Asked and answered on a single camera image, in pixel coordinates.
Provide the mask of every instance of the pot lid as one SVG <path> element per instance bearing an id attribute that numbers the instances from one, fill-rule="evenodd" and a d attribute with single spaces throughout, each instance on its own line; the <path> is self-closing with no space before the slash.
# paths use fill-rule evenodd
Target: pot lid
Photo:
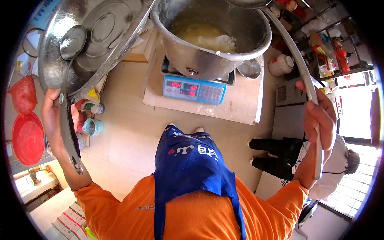
<path id="1" fill-rule="evenodd" d="M 114 68 L 137 40 L 153 0 L 61 0 L 48 24 L 39 51 L 39 79 L 44 92 L 62 86 L 69 61 L 60 56 L 62 37 L 73 26 L 87 29 L 87 43 L 70 67 L 71 103 L 84 98 Z"/>

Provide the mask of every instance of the apron strap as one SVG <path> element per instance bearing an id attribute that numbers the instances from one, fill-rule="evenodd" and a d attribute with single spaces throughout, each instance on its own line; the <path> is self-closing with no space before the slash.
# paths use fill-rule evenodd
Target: apron strap
<path id="1" fill-rule="evenodd" d="M 166 224 L 166 204 L 155 204 L 154 231 L 155 240 L 162 240 L 164 226 Z"/>
<path id="2" fill-rule="evenodd" d="M 235 212 L 237 224 L 239 225 L 239 228 L 240 228 L 240 239 L 245 240 L 245 237 L 246 237 L 245 224 L 244 224 L 243 212 L 241 211 L 238 197 L 232 197 L 232 207 Z"/>

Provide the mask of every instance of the blue apron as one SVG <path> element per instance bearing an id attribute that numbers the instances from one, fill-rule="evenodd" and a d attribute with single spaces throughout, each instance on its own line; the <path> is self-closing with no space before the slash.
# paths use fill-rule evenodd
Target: blue apron
<path id="1" fill-rule="evenodd" d="M 164 130 L 155 156 L 155 240 L 161 240 L 166 223 L 166 203 L 175 197 L 205 190 L 230 197 L 240 239 L 245 240 L 245 225 L 236 192 L 235 174 L 206 132 L 186 135 L 173 125 Z"/>

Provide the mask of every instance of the black pants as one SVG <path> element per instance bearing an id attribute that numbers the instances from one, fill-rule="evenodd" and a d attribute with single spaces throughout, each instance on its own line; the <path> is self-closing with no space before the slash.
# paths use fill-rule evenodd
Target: black pants
<path id="1" fill-rule="evenodd" d="M 253 139 L 249 143 L 252 149 L 267 151 L 278 158 L 255 157 L 252 166 L 281 179 L 292 180 L 291 168 L 296 164 L 301 146 L 305 141 L 295 138 Z"/>

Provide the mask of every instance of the red bowl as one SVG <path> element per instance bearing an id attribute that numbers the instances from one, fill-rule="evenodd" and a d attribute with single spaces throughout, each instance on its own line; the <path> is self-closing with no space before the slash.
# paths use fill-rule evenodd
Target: red bowl
<path id="1" fill-rule="evenodd" d="M 17 116 L 12 129 L 12 145 L 22 164 L 30 166 L 40 161 L 44 152 L 44 131 L 36 114 Z"/>

